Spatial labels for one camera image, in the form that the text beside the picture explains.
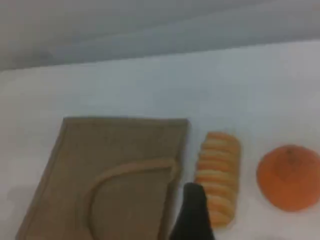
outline black object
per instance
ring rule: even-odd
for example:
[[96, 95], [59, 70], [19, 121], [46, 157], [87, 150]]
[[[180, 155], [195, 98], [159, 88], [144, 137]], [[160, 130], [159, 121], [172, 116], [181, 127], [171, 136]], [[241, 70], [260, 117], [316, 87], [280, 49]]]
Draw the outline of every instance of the black object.
[[201, 185], [191, 182], [184, 185], [182, 207], [169, 240], [215, 240]]

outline white surface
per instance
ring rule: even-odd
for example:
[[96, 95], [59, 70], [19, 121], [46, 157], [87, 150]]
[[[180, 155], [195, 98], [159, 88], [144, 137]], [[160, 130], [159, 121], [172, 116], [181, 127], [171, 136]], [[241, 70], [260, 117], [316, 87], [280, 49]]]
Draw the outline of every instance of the white surface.
[[0, 239], [14, 239], [63, 116], [98, 115], [188, 118], [181, 184], [193, 179], [207, 131], [236, 134], [243, 144], [237, 217], [217, 239], [318, 240], [319, 204], [299, 214], [275, 209], [255, 170], [281, 144], [320, 152], [319, 52], [320, 42], [303, 42], [3, 72]]

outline bread roll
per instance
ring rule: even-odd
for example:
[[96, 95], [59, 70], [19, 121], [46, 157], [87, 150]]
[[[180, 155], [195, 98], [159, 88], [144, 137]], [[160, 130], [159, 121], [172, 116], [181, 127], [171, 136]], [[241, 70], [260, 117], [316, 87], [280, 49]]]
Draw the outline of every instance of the bread roll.
[[240, 153], [239, 141], [223, 132], [209, 132], [201, 145], [195, 182], [204, 188], [212, 228], [235, 217]]

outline twisted bread loaf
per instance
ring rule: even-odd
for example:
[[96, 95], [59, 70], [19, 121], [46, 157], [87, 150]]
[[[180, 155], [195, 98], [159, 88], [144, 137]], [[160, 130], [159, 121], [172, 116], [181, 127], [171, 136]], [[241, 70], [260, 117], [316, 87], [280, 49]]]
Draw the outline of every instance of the twisted bread loaf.
[[195, 182], [207, 196], [212, 228], [225, 227], [235, 216], [241, 146], [231, 135], [209, 132], [201, 145]]

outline orange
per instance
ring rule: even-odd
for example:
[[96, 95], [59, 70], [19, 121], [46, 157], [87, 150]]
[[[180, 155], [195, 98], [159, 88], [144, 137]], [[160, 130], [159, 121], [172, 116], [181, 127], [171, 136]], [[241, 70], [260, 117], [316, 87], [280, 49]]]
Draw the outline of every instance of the orange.
[[274, 206], [287, 212], [303, 210], [320, 199], [320, 156], [303, 146], [278, 147], [263, 157], [256, 178]]

